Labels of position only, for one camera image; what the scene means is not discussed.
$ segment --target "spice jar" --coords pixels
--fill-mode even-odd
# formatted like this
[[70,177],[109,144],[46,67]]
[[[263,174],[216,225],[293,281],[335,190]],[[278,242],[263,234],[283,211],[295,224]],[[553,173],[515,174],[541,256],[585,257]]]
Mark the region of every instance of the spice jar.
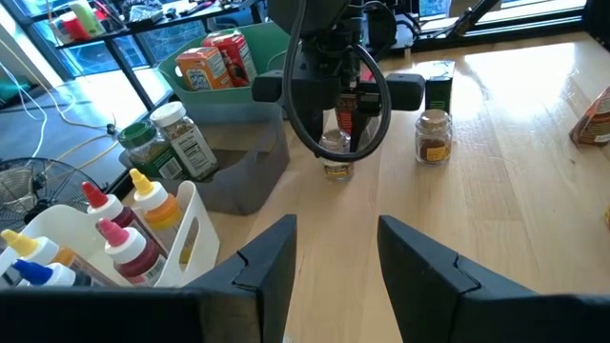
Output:
[[118,142],[142,173],[176,180],[187,177],[170,141],[150,121],[129,125],[119,133]]
[[417,161],[442,164],[449,159],[452,142],[451,117],[443,110],[427,110],[416,123]]
[[161,106],[151,114],[151,120],[170,139],[191,178],[203,180],[218,168],[212,149],[181,102]]
[[[352,137],[342,130],[334,129],[322,134],[320,145],[332,152],[349,152]],[[354,176],[354,163],[335,162],[321,158],[326,178],[334,182],[348,182]]]

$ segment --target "teal plastic bin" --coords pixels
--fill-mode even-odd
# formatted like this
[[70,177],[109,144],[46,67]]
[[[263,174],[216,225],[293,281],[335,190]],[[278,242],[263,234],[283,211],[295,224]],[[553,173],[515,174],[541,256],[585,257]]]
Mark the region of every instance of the teal plastic bin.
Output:
[[[278,25],[264,23],[242,27],[239,30],[246,36],[259,74],[283,68],[290,37]],[[189,91],[182,77],[175,72],[175,59],[185,50],[201,47],[204,38],[194,39],[157,67],[184,104],[189,116],[200,124],[222,124],[268,121],[270,116],[280,115],[281,110],[277,104],[256,103],[252,99],[251,87]]]

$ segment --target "white condiment caddy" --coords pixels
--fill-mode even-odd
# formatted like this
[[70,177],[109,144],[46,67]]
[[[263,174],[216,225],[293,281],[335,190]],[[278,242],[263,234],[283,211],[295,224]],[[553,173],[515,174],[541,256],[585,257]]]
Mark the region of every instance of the white condiment caddy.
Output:
[[[191,181],[183,182],[178,188],[176,199],[184,215],[155,287],[182,287],[212,269],[218,257],[220,241],[195,184]],[[140,209],[134,208],[133,211],[143,218]],[[45,236],[60,246],[68,247],[117,284],[130,286],[114,269],[111,258],[104,252],[105,239],[95,229],[95,223],[99,219],[95,213],[87,214],[65,205],[55,205],[36,216],[21,233],[30,238]],[[198,234],[189,263],[184,267],[179,263],[180,253],[191,227],[197,228]],[[11,248],[2,252],[0,274],[4,273],[17,257],[17,253]]]

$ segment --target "red juice box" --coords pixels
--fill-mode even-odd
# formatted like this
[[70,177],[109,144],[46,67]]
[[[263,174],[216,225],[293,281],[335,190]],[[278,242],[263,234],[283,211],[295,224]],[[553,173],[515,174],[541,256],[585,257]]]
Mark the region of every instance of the red juice box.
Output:
[[249,86],[257,76],[246,37],[239,30],[212,32],[203,41],[204,47],[217,47],[235,87]]

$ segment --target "wooden tabletop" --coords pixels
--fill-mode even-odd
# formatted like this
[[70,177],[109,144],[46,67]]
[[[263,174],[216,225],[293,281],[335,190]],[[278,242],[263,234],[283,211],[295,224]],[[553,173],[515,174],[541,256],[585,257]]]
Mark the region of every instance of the wooden tabletop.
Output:
[[380,149],[344,185],[290,129],[292,162],[265,206],[211,213],[219,261],[286,213],[298,219],[294,342],[399,342],[376,247],[390,214],[540,293],[610,293],[610,148],[576,149],[568,132],[610,86],[610,54],[584,33],[443,50],[457,62],[455,142],[443,167],[416,162],[418,112],[395,112]]

